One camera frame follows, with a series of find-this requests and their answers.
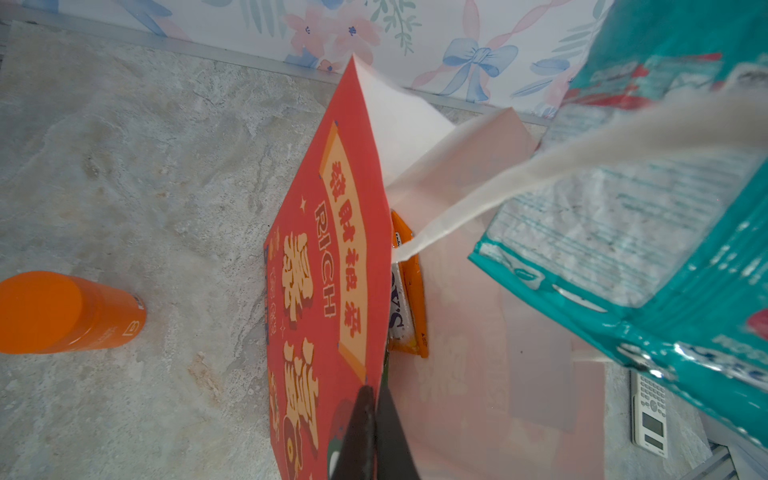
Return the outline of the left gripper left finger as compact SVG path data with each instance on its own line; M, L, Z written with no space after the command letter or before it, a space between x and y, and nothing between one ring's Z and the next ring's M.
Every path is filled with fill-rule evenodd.
M362 386L335 464L332 480L371 480L374 477L376 398L371 386Z

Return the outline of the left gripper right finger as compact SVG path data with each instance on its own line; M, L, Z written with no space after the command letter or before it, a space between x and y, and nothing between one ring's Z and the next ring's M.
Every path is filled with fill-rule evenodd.
M419 480L392 394L387 386L379 391L375 417L376 478Z

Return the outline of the red paper gift bag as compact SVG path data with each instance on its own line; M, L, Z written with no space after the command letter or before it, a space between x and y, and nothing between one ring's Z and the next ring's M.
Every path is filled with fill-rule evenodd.
M284 479L601 479L604 368L470 260L481 214L392 250L538 145L511 109L456 125L358 58L264 243L269 432Z

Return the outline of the orange Fox's fruits candy bag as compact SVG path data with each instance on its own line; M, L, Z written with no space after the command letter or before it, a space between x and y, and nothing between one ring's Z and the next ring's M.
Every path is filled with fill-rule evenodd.
M392 265L388 349L429 357L426 298L418 255Z

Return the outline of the teal candy bag back side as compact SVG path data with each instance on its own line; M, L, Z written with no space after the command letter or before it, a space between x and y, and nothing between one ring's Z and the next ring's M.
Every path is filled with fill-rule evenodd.
M618 1L541 140L767 86L763 1ZM601 167L507 201L471 260L607 357L767 443L767 158Z

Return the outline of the white calculator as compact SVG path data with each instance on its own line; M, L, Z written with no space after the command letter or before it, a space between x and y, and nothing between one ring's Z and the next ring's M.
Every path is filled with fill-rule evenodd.
M636 372L630 374L631 439L662 458L669 456L666 391Z

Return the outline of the orange plastic bottle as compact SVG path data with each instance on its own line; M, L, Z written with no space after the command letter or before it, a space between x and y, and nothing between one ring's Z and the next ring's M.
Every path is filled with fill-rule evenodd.
M54 272L1 282L1 352L53 354L120 347L147 319L144 302L123 290Z

